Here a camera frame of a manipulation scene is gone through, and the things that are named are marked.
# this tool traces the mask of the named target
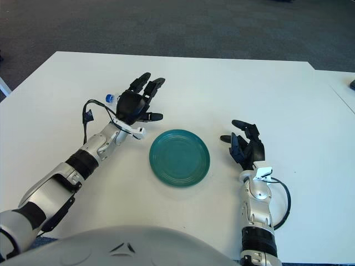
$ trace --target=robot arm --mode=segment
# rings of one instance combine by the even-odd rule
[[[241,265],[281,266],[277,257],[274,226],[269,209],[272,194],[269,188],[272,181],[272,167],[265,161],[265,149],[258,138],[256,125],[233,120],[232,124],[245,132],[249,143],[234,133],[221,136],[221,140],[231,144],[229,148],[233,159],[243,171],[241,220],[242,251]]]
[[[87,142],[85,140],[84,145],[66,162],[60,163],[30,188],[17,209],[0,213],[0,262],[26,251],[39,231],[53,230],[68,213],[75,201],[74,195],[84,181],[128,135],[135,139],[144,137],[145,129],[134,129],[131,124],[138,120],[148,122],[163,118],[161,114],[146,111],[165,79],[150,81],[144,94],[140,95],[149,78],[150,73],[145,73],[136,79],[120,97],[116,117],[111,117],[111,122],[100,133]],[[84,127],[88,121],[83,119]]]

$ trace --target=white clip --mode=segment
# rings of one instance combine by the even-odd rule
[[[118,120],[117,118],[113,118],[113,121],[115,124],[119,125],[124,131],[128,132],[129,134],[132,135],[132,137],[135,137],[136,139],[143,139],[146,134],[146,130],[144,127],[139,127],[137,129],[133,129],[129,125],[123,123],[121,120]]]
[[[253,163],[253,180],[264,180],[271,182],[272,167],[266,161],[256,161]]]

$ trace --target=green plate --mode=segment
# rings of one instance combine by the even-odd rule
[[[149,161],[155,175],[174,187],[199,183],[210,168],[210,154],[202,139],[182,129],[159,135],[151,145]]]

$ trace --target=floor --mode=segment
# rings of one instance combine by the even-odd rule
[[[355,72],[354,14],[354,0],[2,0],[0,76],[13,90],[57,50]]]

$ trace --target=white table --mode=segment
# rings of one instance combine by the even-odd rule
[[[48,236],[150,224],[181,230],[238,258],[241,168],[219,136],[240,133],[231,125],[239,119],[258,126],[273,176],[291,191],[291,214],[276,231],[279,258],[353,262],[355,115],[306,62],[56,52],[0,104],[0,211],[16,208],[32,184],[81,146],[88,99],[123,92],[146,71],[166,78],[150,109],[163,112],[164,120],[144,124],[145,140],[127,139]],[[105,111],[90,108],[89,136],[108,122]],[[209,173],[194,187],[168,187],[150,169],[149,148],[169,129],[190,130],[209,149]],[[278,221],[286,197],[279,185],[272,192]]]
[[[355,80],[355,73],[316,70],[319,79],[327,83],[355,114],[355,90],[349,84]]]

